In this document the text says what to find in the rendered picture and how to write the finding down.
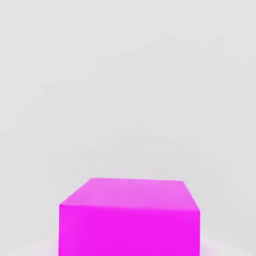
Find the small magenta cube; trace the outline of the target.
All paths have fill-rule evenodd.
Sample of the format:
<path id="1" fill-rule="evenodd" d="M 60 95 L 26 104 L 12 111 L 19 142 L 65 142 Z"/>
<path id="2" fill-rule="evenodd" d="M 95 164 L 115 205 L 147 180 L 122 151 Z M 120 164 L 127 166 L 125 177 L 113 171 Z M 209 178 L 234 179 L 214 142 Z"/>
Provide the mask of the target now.
<path id="1" fill-rule="evenodd" d="M 200 256 L 200 210 L 180 180 L 91 178 L 59 205 L 58 256 Z"/>

